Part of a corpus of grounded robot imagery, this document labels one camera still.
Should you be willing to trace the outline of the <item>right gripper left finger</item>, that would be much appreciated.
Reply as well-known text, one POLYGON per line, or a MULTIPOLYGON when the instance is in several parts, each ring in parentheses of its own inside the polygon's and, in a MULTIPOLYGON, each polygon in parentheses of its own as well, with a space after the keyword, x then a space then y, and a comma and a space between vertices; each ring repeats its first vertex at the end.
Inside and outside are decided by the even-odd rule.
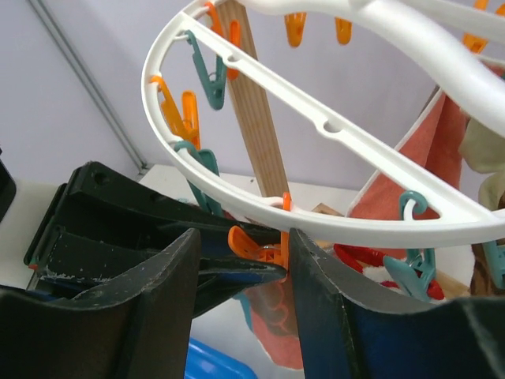
POLYGON ((1 291, 4 378, 181 378, 196 299, 200 234, 75 298, 1 291))

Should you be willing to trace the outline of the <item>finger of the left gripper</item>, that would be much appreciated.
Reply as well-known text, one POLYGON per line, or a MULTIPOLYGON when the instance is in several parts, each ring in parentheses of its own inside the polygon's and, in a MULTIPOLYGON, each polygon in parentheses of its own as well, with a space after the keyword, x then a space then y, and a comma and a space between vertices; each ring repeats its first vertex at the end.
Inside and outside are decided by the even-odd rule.
POLYGON ((62 226, 97 242, 160 250, 189 228, 200 231, 205 253, 229 253, 229 229, 239 226, 259 245, 280 242, 269 227, 214 216, 166 197, 100 162, 78 167, 67 183, 62 226))
MULTIPOLYGON (((193 314, 200 316, 245 289, 283 280, 280 266, 232 253, 225 243, 200 234, 201 251, 193 314)), ((32 240, 24 263, 34 271, 38 287, 47 285, 58 297, 72 298, 154 257, 157 248, 115 246, 57 227, 32 240)))

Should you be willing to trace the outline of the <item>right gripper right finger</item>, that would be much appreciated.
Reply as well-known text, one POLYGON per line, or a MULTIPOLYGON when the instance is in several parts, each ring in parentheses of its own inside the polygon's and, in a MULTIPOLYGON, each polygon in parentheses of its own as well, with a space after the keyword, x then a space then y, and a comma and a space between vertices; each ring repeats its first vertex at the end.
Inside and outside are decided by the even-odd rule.
POLYGON ((349 268, 290 232, 290 275, 307 378, 501 378, 504 300, 439 305, 349 268))

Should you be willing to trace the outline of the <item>red santa sock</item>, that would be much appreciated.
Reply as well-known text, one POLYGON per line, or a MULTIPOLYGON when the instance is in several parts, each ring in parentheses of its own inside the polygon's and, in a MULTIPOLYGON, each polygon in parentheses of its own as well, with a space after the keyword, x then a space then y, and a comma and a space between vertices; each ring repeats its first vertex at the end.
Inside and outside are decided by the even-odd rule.
POLYGON ((333 245, 334 255, 345 265, 391 291, 406 295, 383 266, 385 254, 368 247, 333 245))

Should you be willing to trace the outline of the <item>white round clip hanger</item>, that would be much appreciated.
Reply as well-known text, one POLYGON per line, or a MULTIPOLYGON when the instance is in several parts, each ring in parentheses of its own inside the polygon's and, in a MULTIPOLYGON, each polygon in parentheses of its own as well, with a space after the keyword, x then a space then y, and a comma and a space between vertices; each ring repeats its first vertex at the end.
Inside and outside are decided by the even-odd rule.
MULTIPOLYGON (((471 116, 498 134, 504 132, 503 81, 450 33, 450 27, 461 24, 467 32, 498 41, 504 35, 502 17, 450 1, 247 1, 245 8, 268 16, 307 11, 344 17, 398 48, 471 116)), ((487 210, 234 47, 203 24, 204 12, 201 1, 191 1, 167 22, 148 51, 140 90, 147 120, 170 162, 199 189, 269 227, 296 227, 314 238, 335 237, 362 246, 457 246, 492 240, 504 229, 503 212, 487 210), (308 132, 296 127, 290 137, 293 158, 304 171, 315 168, 318 178, 329 179, 332 174, 356 177, 360 169, 378 170, 404 189, 421 193, 436 218, 345 220, 301 208, 280 211, 276 197, 261 198, 240 189, 207 172, 188 152, 177 152, 180 137, 165 123, 151 78, 160 73, 166 54, 186 31, 311 126, 308 132)))

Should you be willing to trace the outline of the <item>wooden hanger stand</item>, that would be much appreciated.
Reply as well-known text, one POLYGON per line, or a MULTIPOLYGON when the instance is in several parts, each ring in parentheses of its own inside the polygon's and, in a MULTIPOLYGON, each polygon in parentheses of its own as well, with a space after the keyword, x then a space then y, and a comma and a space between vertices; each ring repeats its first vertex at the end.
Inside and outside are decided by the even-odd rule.
MULTIPOLYGON (((256 47, 245 7, 237 1, 225 1, 216 6, 216 12, 224 24, 230 21, 239 23, 239 47, 256 59, 256 47)), ((228 84, 228 89, 260 193, 264 197, 281 197, 289 186, 267 93, 241 74, 228 84)))

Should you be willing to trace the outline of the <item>blue plastic bin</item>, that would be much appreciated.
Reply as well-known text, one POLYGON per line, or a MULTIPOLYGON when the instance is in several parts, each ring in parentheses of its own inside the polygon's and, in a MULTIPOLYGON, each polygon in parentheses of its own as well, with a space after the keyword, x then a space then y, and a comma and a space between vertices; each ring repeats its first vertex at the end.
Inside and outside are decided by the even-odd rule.
POLYGON ((257 375, 243 362, 190 338, 184 378, 257 379, 257 375))

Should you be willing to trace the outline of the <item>teal clothes peg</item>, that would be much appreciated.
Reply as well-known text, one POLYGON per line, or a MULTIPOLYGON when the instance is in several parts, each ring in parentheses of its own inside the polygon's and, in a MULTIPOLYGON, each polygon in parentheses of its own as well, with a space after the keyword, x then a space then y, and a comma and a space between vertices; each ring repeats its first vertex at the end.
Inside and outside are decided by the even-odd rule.
MULTIPOLYGON (((428 202, 416 191, 408 190, 399 197, 399 216, 402 221, 415 221, 415 216, 425 213, 428 202)), ((400 261, 385 257, 383 266, 408 296, 424 302, 430 302, 428 287, 436 276, 436 258, 433 248, 406 250, 406 259, 400 261)))

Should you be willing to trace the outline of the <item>orange clothes peg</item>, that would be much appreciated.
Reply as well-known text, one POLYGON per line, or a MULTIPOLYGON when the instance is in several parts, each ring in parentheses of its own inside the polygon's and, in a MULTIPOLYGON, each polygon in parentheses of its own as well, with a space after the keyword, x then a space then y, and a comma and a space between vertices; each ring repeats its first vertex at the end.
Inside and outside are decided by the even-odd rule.
POLYGON ((233 226, 227 235, 230 249, 240 258, 275 264, 289 270, 290 233, 280 233, 280 243, 258 245, 239 226, 233 226))

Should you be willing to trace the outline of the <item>beige hanging sock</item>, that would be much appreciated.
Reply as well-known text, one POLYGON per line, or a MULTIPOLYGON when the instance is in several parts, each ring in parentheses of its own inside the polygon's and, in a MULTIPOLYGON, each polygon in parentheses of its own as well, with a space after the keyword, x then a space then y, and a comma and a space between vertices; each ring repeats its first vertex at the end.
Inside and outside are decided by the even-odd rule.
POLYGON ((504 137, 471 118, 458 151, 473 171, 489 174, 478 201, 491 211, 504 209, 504 137))

